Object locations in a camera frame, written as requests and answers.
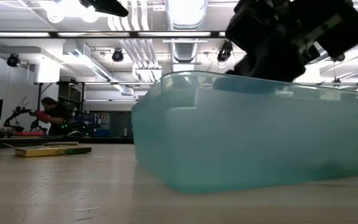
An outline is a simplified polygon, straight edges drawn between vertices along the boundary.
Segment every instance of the blue plastic container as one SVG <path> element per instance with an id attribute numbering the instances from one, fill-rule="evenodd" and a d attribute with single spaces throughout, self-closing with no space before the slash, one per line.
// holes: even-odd
<path id="1" fill-rule="evenodd" d="M 358 175 L 358 92 L 165 75 L 132 108 L 136 159 L 185 192 Z"/>

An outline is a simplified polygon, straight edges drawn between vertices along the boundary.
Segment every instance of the air duct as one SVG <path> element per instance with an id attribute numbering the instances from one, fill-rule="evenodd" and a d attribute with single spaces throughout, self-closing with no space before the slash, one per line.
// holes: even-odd
<path id="1" fill-rule="evenodd" d="M 109 72 L 107 72 L 107 70 L 101 64 L 99 64 L 99 62 L 91 59 L 91 49 L 86 44 L 84 44 L 83 52 L 75 49 L 74 52 L 68 52 L 68 54 L 77 58 L 83 65 L 87 66 L 93 73 L 99 75 L 107 82 L 117 82 L 117 80 L 110 76 Z M 118 89 L 122 95 L 134 95 L 134 90 L 132 88 L 128 88 L 125 85 L 113 86 Z"/>
<path id="2" fill-rule="evenodd" d="M 142 27 L 143 30 L 150 30 L 149 23 L 147 21 L 147 0 L 140 0 L 140 8 L 142 9 Z M 160 69 L 158 65 L 157 55 L 155 54 L 155 50 L 153 47 L 153 42 L 151 39 L 142 40 L 144 41 L 144 49 L 146 53 L 149 53 L 149 63 L 153 65 L 153 68 Z"/>
<path id="3" fill-rule="evenodd" d="M 170 30 L 200 30 L 204 25 L 208 0 L 165 0 Z M 172 43 L 173 58 L 190 63 L 196 57 L 197 44 Z"/>

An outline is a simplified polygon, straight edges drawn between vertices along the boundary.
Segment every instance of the cable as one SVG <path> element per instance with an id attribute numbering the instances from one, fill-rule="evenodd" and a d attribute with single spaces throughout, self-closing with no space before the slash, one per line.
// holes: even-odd
<path id="1" fill-rule="evenodd" d="M 235 63 L 237 63 L 238 60 L 236 59 L 236 54 L 234 52 L 233 52 L 233 58 L 234 58 Z"/>
<path id="2" fill-rule="evenodd" d="M 28 97 L 23 97 L 22 100 L 20 100 L 19 104 L 17 105 L 20 108 L 25 108 L 29 104 Z"/>
<path id="3" fill-rule="evenodd" d="M 29 79 L 30 64 L 27 64 L 27 80 Z"/>
<path id="4" fill-rule="evenodd" d="M 12 67 L 9 67 L 9 76 L 8 76 L 8 79 L 7 79 L 5 100 L 7 100 L 7 96 L 8 96 L 9 82 L 11 81 L 11 72 L 12 72 Z"/>
<path id="5" fill-rule="evenodd" d="M 24 7 L 24 6 L 14 6 L 8 3 L 0 2 L 0 4 L 3 4 L 5 6 L 13 7 L 16 9 L 43 9 L 44 7 Z"/>

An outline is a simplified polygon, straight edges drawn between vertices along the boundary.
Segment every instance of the wooden table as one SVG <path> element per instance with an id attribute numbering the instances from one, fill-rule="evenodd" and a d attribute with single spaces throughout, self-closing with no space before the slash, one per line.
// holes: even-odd
<path id="1" fill-rule="evenodd" d="M 136 165 L 132 145 L 21 158 L 0 149 L 0 224 L 358 224 L 358 178 L 185 195 Z"/>

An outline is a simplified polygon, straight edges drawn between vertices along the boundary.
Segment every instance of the fluorescent light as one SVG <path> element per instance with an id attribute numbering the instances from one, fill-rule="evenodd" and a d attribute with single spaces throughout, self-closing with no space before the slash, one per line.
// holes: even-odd
<path id="1" fill-rule="evenodd" d="M 208 43 L 208 40 L 162 40 L 164 44 L 205 44 Z"/>
<path id="2" fill-rule="evenodd" d="M 85 83 L 85 85 L 111 85 L 111 83 L 109 83 L 109 82 L 105 82 L 105 83 L 91 82 L 91 83 Z"/>
<path id="3" fill-rule="evenodd" d="M 120 85 L 154 85 L 154 82 L 118 82 Z"/>
<path id="4" fill-rule="evenodd" d="M 118 99 L 118 100 L 85 100 L 87 102 L 110 102 L 110 101 L 115 101 L 115 102 L 135 102 L 137 101 L 137 99 Z"/>
<path id="5" fill-rule="evenodd" d="M 119 90 L 121 93 L 124 93 L 124 88 L 120 85 L 113 85 L 117 90 Z"/>
<path id="6" fill-rule="evenodd" d="M 102 77 L 106 81 L 107 81 L 106 77 L 108 77 L 110 80 L 112 80 L 112 77 L 109 74 L 107 74 L 104 70 L 102 70 L 99 66 L 97 66 L 94 62 L 92 62 L 92 60 L 89 57 L 83 55 L 78 49 L 75 49 L 75 53 L 76 53 L 76 55 L 72 54 L 71 52 L 69 52 L 68 54 L 81 60 L 83 65 L 87 66 L 90 70 L 92 70 L 94 73 L 98 74 L 100 77 Z"/>
<path id="7" fill-rule="evenodd" d="M 171 31 L 171 32 L 139 32 L 139 37 L 209 37 L 211 32 Z"/>
<path id="8" fill-rule="evenodd" d="M 129 37 L 128 32 L 58 32 L 60 37 Z"/>
<path id="9" fill-rule="evenodd" d="M 111 100 L 111 101 L 116 101 L 116 102 L 133 102 L 133 101 L 137 101 L 137 99 L 122 99 L 122 100 Z"/>
<path id="10" fill-rule="evenodd" d="M 0 32 L 0 37 L 50 37 L 47 32 Z"/>
<path id="11" fill-rule="evenodd" d="M 87 102 L 109 102 L 109 100 L 85 100 Z"/>
<path id="12" fill-rule="evenodd" d="M 182 72 L 182 71 L 193 71 L 195 65 L 193 64 L 173 64 L 172 72 Z"/>

